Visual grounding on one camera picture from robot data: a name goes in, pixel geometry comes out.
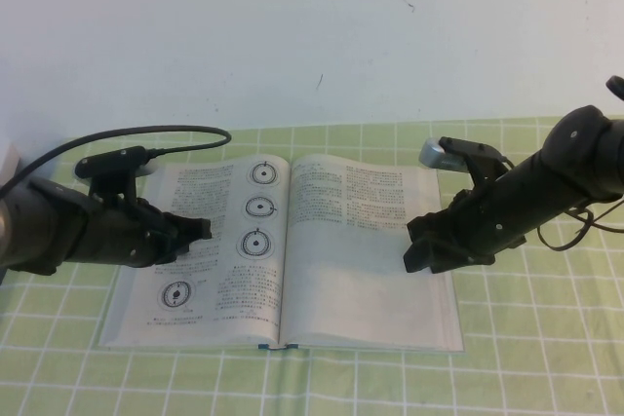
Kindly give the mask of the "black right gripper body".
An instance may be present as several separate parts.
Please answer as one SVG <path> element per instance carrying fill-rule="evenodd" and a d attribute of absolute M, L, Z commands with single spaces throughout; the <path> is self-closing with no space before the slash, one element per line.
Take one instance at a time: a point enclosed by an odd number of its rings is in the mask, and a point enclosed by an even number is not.
<path fill-rule="evenodd" d="M 463 266 L 489 266 L 492 255 L 478 254 L 472 251 L 465 242 L 459 240 L 454 224 L 452 202 L 448 208 L 437 212 L 428 212 L 417 216 L 407 224 L 410 244 L 418 238 L 426 237 L 431 242 L 432 251 L 453 251 L 463 255 Z"/>

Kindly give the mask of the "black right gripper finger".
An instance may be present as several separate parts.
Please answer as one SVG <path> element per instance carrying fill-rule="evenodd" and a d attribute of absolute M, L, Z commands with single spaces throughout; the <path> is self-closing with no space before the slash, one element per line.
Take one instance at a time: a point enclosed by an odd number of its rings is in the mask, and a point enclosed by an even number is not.
<path fill-rule="evenodd" d="M 429 268 L 433 274 L 442 274 L 463 266 L 463 255 L 453 251 L 434 252 Z"/>
<path fill-rule="evenodd" d="M 403 255 L 404 266 L 408 273 L 416 273 L 430 268 L 433 259 L 431 242 L 426 237 L 412 241 Z"/>

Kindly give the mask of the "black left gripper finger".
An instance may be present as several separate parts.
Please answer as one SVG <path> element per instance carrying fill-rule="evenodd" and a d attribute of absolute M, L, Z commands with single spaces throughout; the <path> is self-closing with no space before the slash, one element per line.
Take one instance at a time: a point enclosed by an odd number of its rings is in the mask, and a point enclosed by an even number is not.
<path fill-rule="evenodd" d="M 160 242 L 158 246 L 158 263 L 170 264 L 177 261 L 180 256 L 189 252 L 192 243 L 193 240 L 187 238 L 166 239 Z"/>
<path fill-rule="evenodd" d="M 207 218 L 189 218 L 169 213 L 168 221 L 175 227 L 176 239 L 179 242 L 196 242 L 212 238 L 212 223 Z"/>

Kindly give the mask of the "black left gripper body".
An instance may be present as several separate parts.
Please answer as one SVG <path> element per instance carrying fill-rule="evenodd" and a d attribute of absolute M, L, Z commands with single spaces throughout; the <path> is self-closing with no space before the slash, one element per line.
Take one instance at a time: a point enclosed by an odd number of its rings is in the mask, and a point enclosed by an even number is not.
<path fill-rule="evenodd" d="M 89 215 L 86 262 L 147 268 L 176 260 L 176 228 L 168 216 L 139 199 L 133 206 L 120 202 Z"/>

